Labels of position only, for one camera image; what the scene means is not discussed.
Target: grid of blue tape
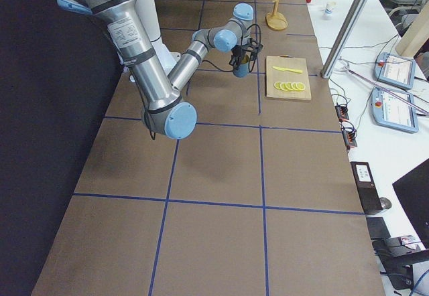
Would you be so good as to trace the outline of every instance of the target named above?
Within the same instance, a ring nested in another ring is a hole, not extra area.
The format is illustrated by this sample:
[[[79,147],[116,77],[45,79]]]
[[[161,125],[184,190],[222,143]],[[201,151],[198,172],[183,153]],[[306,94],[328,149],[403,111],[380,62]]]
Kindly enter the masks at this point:
[[[198,22],[198,29],[200,29],[201,21],[202,21],[202,11],[204,9],[204,4],[206,1],[216,1],[216,0],[200,0],[202,1],[202,9],[200,12],[200,19]],[[255,20],[257,21],[257,4],[262,3],[254,0],[253,4],[255,6]],[[286,5],[305,5],[299,3],[284,3]],[[191,29],[178,29],[178,28],[162,28],[168,30],[185,30],[190,31]],[[257,71],[252,74],[257,75],[257,89],[258,89],[258,113],[261,113],[261,94],[260,94],[260,76],[264,75],[259,71],[259,64],[256,65]],[[188,88],[186,92],[189,92],[190,83],[188,84]],[[105,119],[121,119],[121,120],[131,120],[131,121],[140,121],[140,118],[129,118],[129,117],[112,117],[105,116]],[[267,206],[265,203],[265,176],[264,176],[264,165],[263,165],[263,130],[264,129],[278,129],[278,130],[287,130],[287,131],[300,131],[300,132],[316,132],[316,133],[341,133],[340,131],[330,131],[330,130],[316,130],[316,129],[297,129],[297,128],[287,128],[287,127],[267,127],[263,125],[233,125],[233,124],[215,124],[215,123],[202,123],[198,122],[198,125],[208,125],[208,126],[217,126],[217,127],[239,127],[239,128],[253,128],[259,129],[259,150],[260,150],[260,158],[261,158],[261,197],[262,204],[261,205],[251,205],[251,204],[229,204],[222,202],[205,202],[205,201],[194,201],[194,200],[178,200],[178,199],[170,199],[170,192],[172,187],[172,179],[174,176],[174,169],[176,166],[177,153],[178,148],[180,146],[180,140],[176,142],[176,148],[174,151],[174,158],[172,162],[172,170],[170,174],[170,180],[168,184],[168,190],[165,198],[150,198],[150,197],[138,197],[138,196],[116,196],[109,194],[86,194],[86,193],[74,193],[74,196],[86,196],[86,197],[94,197],[94,198],[111,198],[111,199],[128,199],[128,200],[143,200],[143,201],[154,201],[154,202],[163,202],[164,203],[164,212],[162,215],[162,222],[160,227],[160,233],[158,236],[158,244],[156,248],[156,255],[154,260],[154,266],[151,274],[151,281],[149,286],[148,296],[151,296],[154,290],[154,283],[156,278],[156,269],[158,265],[158,259],[160,255],[161,245],[162,245],[162,236],[164,233],[164,225],[166,222],[166,216],[168,212],[169,204],[196,204],[196,205],[206,205],[206,206],[224,206],[230,208],[255,208],[262,210],[263,214],[263,248],[264,248],[264,259],[265,259],[265,290],[266,296],[269,296],[269,267],[268,267],[268,243],[267,243],[267,217],[266,210],[285,210],[285,211],[295,211],[295,212],[316,212],[316,213],[327,213],[327,214],[347,214],[347,215],[360,215],[363,216],[362,212],[348,212],[348,211],[338,211],[338,210],[320,210],[320,209],[309,209],[309,208],[291,208],[285,206]]]

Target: monitor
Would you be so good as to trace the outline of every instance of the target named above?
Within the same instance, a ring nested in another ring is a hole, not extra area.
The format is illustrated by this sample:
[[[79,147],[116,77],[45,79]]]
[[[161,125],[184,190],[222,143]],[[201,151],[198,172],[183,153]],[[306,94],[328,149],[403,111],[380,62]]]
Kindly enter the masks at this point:
[[[393,184],[411,225],[423,245],[429,247],[429,159]]]

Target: white table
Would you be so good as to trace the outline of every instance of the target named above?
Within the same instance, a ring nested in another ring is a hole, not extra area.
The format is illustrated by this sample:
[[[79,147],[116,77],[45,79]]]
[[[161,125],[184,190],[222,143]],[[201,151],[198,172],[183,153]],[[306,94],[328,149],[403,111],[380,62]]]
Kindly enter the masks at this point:
[[[336,2],[336,7],[329,19],[324,15],[324,8],[328,1]],[[332,47],[352,2],[353,0],[312,0],[308,4],[323,61],[330,52],[329,49],[323,47]],[[372,46],[386,42],[396,34],[397,31],[380,2],[368,0],[346,46]],[[383,51],[396,54],[393,45],[398,42],[399,38],[394,38]],[[344,49],[341,56],[355,63],[374,62],[383,46],[384,44],[374,48]],[[343,65],[337,63],[336,68],[341,66]],[[373,64],[351,64],[351,69],[374,80]],[[416,75],[424,77],[419,68],[416,70]],[[349,116],[350,121],[357,126],[372,86],[349,73],[338,70],[334,71],[331,78],[340,84],[345,89],[347,96],[352,99],[349,103]],[[330,87],[337,89],[342,94],[341,89],[331,81]],[[415,80],[411,92],[429,100],[427,82]],[[416,99],[416,104],[428,108],[428,105],[421,100]],[[429,158],[429,119],[418,118],[418,124],[420,130],[415,134],[380,127],[374,123],[368,105],[358,129],[358,147],[351,149],[349,153],[350,161],[369,163],[379,196],[386,197],[392,202],[390,210],[378,215],[384,217],[392,237],[407,234],[417,236],[395,195],[392,183]],[[383,278],[383,283],[386,294],[393,295],[393,288],[387,277]]]

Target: black wall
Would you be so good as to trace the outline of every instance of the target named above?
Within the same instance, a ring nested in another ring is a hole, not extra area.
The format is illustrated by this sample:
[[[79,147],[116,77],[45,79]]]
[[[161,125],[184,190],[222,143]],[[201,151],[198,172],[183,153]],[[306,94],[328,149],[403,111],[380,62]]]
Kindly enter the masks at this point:
[[[121,73],[56,0],[0,0],[0,295],[30,295]]]

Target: cutting board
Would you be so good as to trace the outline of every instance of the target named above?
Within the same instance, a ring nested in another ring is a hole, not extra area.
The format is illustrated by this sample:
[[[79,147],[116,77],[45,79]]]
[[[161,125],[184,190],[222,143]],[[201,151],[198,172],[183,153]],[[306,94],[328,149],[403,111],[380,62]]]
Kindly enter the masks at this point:
[[[302,70],[302,73],[282,72],[273,66]],[[308,80],[307,62],[305,58],[286,58],[267,56],[266,60],[266,96],[286,100],[311,100],[310,81]],[[276,82],[301,82],[306,89],[302,92],[278,90],[274,87]]]

